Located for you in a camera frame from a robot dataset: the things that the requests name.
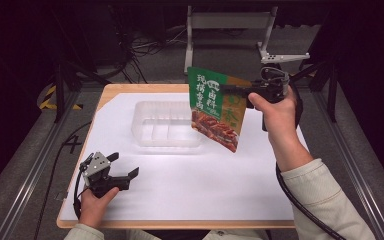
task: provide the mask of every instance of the clear plastic tray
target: clear plastic tray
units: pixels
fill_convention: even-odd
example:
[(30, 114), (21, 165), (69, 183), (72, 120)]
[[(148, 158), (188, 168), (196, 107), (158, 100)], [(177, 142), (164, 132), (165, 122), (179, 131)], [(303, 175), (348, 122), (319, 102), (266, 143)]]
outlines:
[(141, 147), (198, 147), (189, 102), (143, 101), (135, 106), (132, 133)]

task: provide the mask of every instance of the wooden table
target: wooden table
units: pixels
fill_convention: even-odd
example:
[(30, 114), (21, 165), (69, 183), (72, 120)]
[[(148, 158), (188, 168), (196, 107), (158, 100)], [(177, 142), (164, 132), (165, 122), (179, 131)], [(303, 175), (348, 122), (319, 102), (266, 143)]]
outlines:
[[(107, 103), (110, 103), (111, 100), (116, 98), (120, 93), (187, 93), (188, 91), (189, 91), (189, 87), (187, 84), (136, 84), (136, 85), (134, 85), (134, 84), (110, 84), (110, 85), (107, 85), (105, 87), (105, 89), (102, 93), (102, 97), (101, 97), (101, 99), (97, 105), (97, 113), (98, 113), (98, 111), (103, 109), (103, 107)], [(85, 144), (83, 146), (80, 158), (78, 160), (78, 164), (80, 164), (80, 162), (82, 162), (84, 160), (84, 158), (90, 152), (90, 151), (85, 152), (85, 149), (88, 145), (88, 142), (90, 141), (89, 138), (91, 136), (91, 132), (93, 131), (94, 126), (96, 125), (97, 113), (94, 117), (91, 128), (90, 128), (88, 135), (86, 137), (86, 141), (85, 141)], [(216, 144), (216, 143), (214, 143), (211, 140), (208, 140), (207, 142), (205, 142), (205, 144), (211, 145), (211, 144)], [(213, 148), (218, 148), (217, 144), (214, 146), (213, 145), (211, 145), (211, 146)], [(113, 171), (116, 168), (116, 167), (113, 167), (114, 166), (113, 164), (115, 162), (112, 163), (111, 171)], [(216, 165), (216, 166), (220, 166), (220, 171), (223, 170), (222, 164), (219, 163), (219, 165)], [(78, 171), (77, 169), (78, 169), (78, 166), (76, 167), (75, 172), (73, 174), (73, 177), (71, 179), (70, 187), (72, 187), (72, 185), (74, 185), (74, 183), (75, 183), (75, 180), (77, 177), (77, 171)], [(149, 173), (145, 172), (145, 169), (142, 172), (142, 169), (143, 168), (141, 167), (141, 171), (140, 171), (138, 177), (142, 177), (142, 178), (152, 177)], [(271, 176), (271, 177), (275, 178), (274, 177), (274, 167), (272, 169), (270, 169), (269, 172), (270, 173), (273, 172), (273, 176)], [(139, 191), (140, 188), (141, 188), (141, 185), (139, 184), (139, 180), (137, 180), (137, 178), (136, 178), (136, 179), (132, 180), (130, 190), (128, 190), (126, 192), (120, 192), (119, 195), (120, 195), (120, 197), (125, 197), (128, 194), (134, 194), (134, 191)], [(269, 209), (269, 211), (272, 211), (273, 209), (276, 210), (276, 207), (279, 207), (279, 208), (282, 208), (282, 209), (279, 209), (279, 211), (285, 211), (285, 208), (286, 208), (286, 211), (290, 211), (292, 213), (291, 206), (289, 204), (289, 201), (286, 199), (286, 196), (279, 195), (279, 192), (277, 192), (277, 194), (278, 195), (274, 196), (273, 198), (278, 198), (278, 199), (274, 199), (273, 202), (276, 205), (277, 205), (277, 202), (282, 202), (282, 203), (280, 203), (278, 206), (266, 206), (265, 209)], [(135, 199), (137, 199), (138, 205), (141, 204), (141, 201), (143, 202), (143, 200), (141, 198), (136, 197)], [(248, 201), (249, 199), (251, 199), (251, 198), (247, 198), (247, 196), (243, 196), (244, 205), (247, 204), (245, 201)], [(120, 205), (117, 205), (114, 208), (109, 208), (108, 211), (113, 212), (113, 211), (116, 211), (117, 208), (122, 208), (125, 205), (130, 206), (129, 204), (134, 206), (134, 208), (136, 208), (135, 211), (136, 210), (140, 211), (141, 206), (137, 206), (135, 204), (132, 204), (131, 201), (126, 200), (126, 199), (124, 199), (123, 202), (120, 203)], [(72, 202), (65, 199), (64, 203), (61, 207), (60, 214), (59, 214), (58, 219), (57, 219), (57, 225), (60, 228), (72, 228), (77, 223), (77, 220), (75, 218), (63, 219), (64, 217), (62, 217), (62, 215), (63, 215), (62, 213), (64, 211), (68, 211), (71, 209), (72, 209)], [(115, 218), (113, 218), (111, 220), (107, 220), (104, 218), (101, 227), (102, 228), (119, 228), (119, 229), (229, 229), (229, 228), (230, 229), (238, 229), (238, 228), (242, 228), (242, 229), (253, 229), (253, 228), (273, 229), (273, 228), (294, 228), (294, 223), (293, 223), (292, 217), (288, 217), (288, 218), (289, 219), (286, 219), (286, 220), (284, 220), (284, 219), (276, 219), (276, 220), (252, 219), (252, 220), (247, 220), (247, 219), (241, 219), (241, 217), (239, 217), (238, 220), (235, 220), (235, 219), (230, 219), (230, 220), (229, 219), (228, 220), (225, 220), (225, 219), (188, 220), (187, 217), (186, 217), (186, 219), (180, 219), (180, 220), (178, 220), (178, 219), (163, 219), (163, 220), (155, 220), (155, 219), (147, 219), (147, 220), (142, 220), (142, 219), (129, 220), (128, 219), (128, 220), (126, 220), (126, 219), (124, 219), (124, 220), (118, 220)]]

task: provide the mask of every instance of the food packet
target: food packet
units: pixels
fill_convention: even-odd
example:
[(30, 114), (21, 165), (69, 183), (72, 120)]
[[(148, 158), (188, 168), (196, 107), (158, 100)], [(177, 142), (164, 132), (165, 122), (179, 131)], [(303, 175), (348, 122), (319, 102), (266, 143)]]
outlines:
[(220, 86), (250, 86), (251, 83), (196, 67), (188, 68), (188, 81), (192, 128), (236, 152), (247, 100), (240, 95), (223, 93)]

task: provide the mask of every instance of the floor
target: floor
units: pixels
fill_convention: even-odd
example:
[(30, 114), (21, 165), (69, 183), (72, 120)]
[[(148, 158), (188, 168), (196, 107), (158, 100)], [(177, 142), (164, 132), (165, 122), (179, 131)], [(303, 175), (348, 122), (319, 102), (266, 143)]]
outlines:
[[(304, 54), (318, 26), (274, 29), (268, 50), (274, 54)], [(255, 47), (258, 32), (200, 32), (195, 38), (194, 66), (212, 69), (231, 76), (254, 79), (261, 64)], [(183, 64), (186, 45), (184, 35), (158, 53), (138, 57), (148, 83), (185, 83)], [(298, 72), (299, 63), (282, 64), (290, 73)], [(111, 71), (100, 68), (100, 74)], [(126, 72), (144, 83), (132, 65)], [(109, 79), (114, 83), (129, 82), (123, 74)], [(325, 106), (327, 89), (311, 92), (307, 80), (298, 82), (304, 101), (300, 122), (310, 152), (328, 165), (356, 209), (378, 239), (384, 239), (384, 171), (364, 136), (343, 93), (338, 91), (336, 118), (332, 123)], [(48, 88), (38, 97), (38, 105)], [(62, 200), (78, 161), (96, 104), (103, 86), (83, 82), (80, 92), (66, 91), (70, 110), (54, 123), (56, 111), (42, 110), (12, 160), (0, 176), (0, 239), (62, 239), (68, 229), (60, 229), (56, 219)], [(81, 110), (71, 109), (81, 104)], [(74, 139), (64, 144), (74, 133)], [(123, 239), (123, 232), (103, 230), (106, 239)], [(273, 239), (297, 239), (293, 229), (271, 230)]]

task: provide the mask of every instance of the white sleeve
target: white sleeve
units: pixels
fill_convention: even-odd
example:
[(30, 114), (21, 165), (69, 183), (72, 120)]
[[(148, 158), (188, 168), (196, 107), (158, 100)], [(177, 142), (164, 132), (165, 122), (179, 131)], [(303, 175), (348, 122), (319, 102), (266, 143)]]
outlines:
[(104, 234), (84, 224), (76, 224), (64, 240), (104, 240)]
[[(283, 172), (282, 176), (295, 198), (344, 238), (375, 239), (366, 222), (360, 217), (321, 159)], [(331, 239), (295, 206), (293, 212), (300, 239)]]

